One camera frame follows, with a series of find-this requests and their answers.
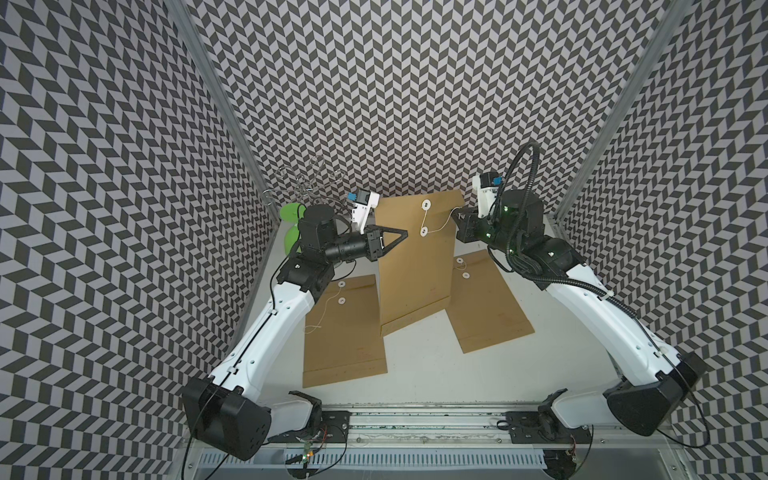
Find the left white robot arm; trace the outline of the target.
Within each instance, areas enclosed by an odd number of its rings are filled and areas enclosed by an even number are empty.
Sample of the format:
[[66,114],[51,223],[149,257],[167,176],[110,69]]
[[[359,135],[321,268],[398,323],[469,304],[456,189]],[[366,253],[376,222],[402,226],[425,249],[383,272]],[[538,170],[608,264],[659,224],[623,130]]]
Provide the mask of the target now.
[[[267,301],[232,351],[205,378],[181,390],[191,436],[239,460],[282,435],[311,440],[322,432],[322,402],[293,390],[269,402],[262,394],[266,376],[287,340],[321,298],[341,262],[375,262],[404,241],[404,229],[379,225],[337,228],[342,216],[328,204],[282,208],[281,217],[298,230],[296,241],[276,269]],[[385,235],[397,241],[387,243]]]

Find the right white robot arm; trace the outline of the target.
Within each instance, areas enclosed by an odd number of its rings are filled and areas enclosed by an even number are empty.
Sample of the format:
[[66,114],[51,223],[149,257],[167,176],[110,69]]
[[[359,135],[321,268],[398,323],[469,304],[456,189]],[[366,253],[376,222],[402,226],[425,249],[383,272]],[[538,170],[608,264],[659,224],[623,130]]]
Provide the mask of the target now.
[[533,282],[564,305],[600,342],[617,380],[584,391],[561,389],[540,405],[545,426],[620,425],[648,437],[687,399],[707,366],[642,325],[566,240],[548,235],[543,205],[532,193],[482,188],[476,207],[452,210],[456,237],[482,242],[495,264]]

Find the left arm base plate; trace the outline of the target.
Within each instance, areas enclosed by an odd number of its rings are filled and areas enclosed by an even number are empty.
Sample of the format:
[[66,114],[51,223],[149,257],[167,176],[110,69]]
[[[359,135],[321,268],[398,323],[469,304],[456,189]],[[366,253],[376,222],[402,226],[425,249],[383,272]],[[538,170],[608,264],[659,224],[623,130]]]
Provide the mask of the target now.
[[343,444],[350,424],[351,412],[348,410],[317,410],[310,414],[304,427],[291,428],[273,435],[267,442],[300,444],[311,441],[313,444]]

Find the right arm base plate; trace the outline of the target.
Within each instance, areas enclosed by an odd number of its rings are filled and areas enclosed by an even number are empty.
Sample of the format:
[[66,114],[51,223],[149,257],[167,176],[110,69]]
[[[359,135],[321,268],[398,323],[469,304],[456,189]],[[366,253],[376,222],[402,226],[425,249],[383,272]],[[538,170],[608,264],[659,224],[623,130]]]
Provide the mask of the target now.
[[550,413],[538,411],[508,411],[504,421],[513,444],[589,444],[593,436],[589,429],[570,429]]

